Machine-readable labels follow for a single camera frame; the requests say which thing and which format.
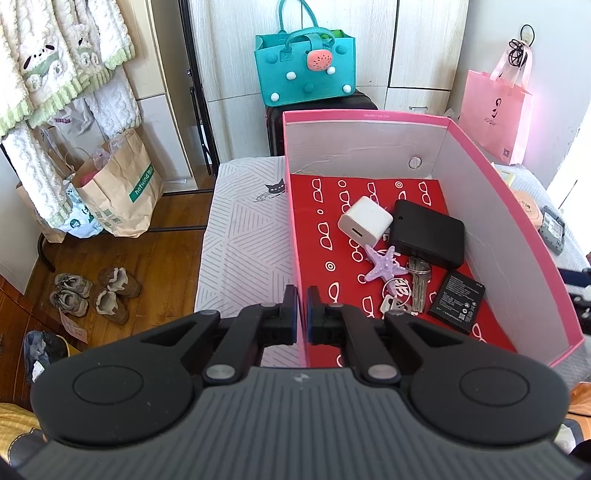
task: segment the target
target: plastic bag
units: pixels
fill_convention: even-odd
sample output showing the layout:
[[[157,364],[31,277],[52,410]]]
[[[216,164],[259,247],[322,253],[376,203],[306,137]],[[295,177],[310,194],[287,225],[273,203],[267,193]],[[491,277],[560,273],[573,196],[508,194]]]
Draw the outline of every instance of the plastic bag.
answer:
[[[70,233],[78,238],[88,238],[98,235],[102,232],[102,225],[90,213],[85,203],[81,200],[80,195],[72,186],[71,180],[74,174],[64,180],[64,188],[66,195],[72,202],[72,213],[68,220],[61,225],[60,230],[65,233]]]
[[[32,330],[22,340],[22,354],[25,359],[25,378],[32,384],[36,362],[46,369],[58,360],[67,358],[68,350],[65,341],[57,335]]]

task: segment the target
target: cat logo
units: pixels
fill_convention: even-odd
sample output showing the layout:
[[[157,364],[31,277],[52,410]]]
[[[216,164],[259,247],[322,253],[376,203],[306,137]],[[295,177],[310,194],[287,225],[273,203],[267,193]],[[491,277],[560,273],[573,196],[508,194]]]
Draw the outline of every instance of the cat logo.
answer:
[[[274,197],[277,197],[278,195],[281,195],[282,193],[285,193],[285,182],[283,181],[283,179],[281,179],[279,183],[275,183],[274,185],[265,184],[265,187],[267,187],[267,191],[265,193],[261,193],[256,198],[255,202],[262,202],[263,200],[272,199]]]

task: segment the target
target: gray line pattern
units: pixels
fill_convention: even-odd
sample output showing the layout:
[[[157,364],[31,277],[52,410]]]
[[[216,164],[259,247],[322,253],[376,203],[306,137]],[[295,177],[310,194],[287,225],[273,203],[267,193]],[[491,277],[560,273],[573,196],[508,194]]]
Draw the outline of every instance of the gray line pattern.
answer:
[[[269,196],[265,185],[285,180],[285,157],[241,158],[220,166],[203,250],[195,311],[222,317],[263,301],[279,302],[296,281],[289,198]],[[265,349],[261,365],[300,367],[298,349]]]

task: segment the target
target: white fluffy towel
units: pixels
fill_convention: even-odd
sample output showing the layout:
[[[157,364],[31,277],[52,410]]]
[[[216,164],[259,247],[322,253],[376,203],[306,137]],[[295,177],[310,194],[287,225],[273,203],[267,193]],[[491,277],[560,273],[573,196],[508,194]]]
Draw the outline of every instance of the white fluffy towel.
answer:
[[[0,15],[13,58],[29,91],[37,127],[76,98],[80,84],[51,0],[2,0]]]
[[[85,96],[85,100],[96,123],[109,138],[128,128],[136,128],[142,122],[138,102],[123,67],[117,67],[111,81]]]
[[[90,27],[76,13],[73,0],[53,0],[56,20],[64,35],[70,56],[74,61],[78,80],[87,85],[85,93],[92,93],[110,78],[109,70],[100,61],[98,44],[90,42]]]
[[[35,208],[47,223],[58,228],[72,206],[62,179],[25,122],[19,122],[4,139],[4,147]]]
[[[0,21],[0,137],[33,112],[29,92],[12,58]]]
[[[100,56],[109,70],[135,57],[134,44],[116,0],[88,0],[100,34]]]

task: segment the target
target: gray sneaker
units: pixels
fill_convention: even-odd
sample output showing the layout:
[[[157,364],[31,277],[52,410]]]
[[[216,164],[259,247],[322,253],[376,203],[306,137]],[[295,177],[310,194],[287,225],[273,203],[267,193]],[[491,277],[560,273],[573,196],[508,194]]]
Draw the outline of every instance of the gray sneaker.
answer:
[[[60,289],[52,292],[49,295],[49,301],[58,310],[75,317],[83,317],[88,310],[88,300],[70,290]]]
[[[58,288],[65,288],[66,290],[77,293],[83,299],[87,299],[90,296],[90,289],[92,288],[92,282],[90,280],[72,273],[60,273],[56,275],[55,284]]]

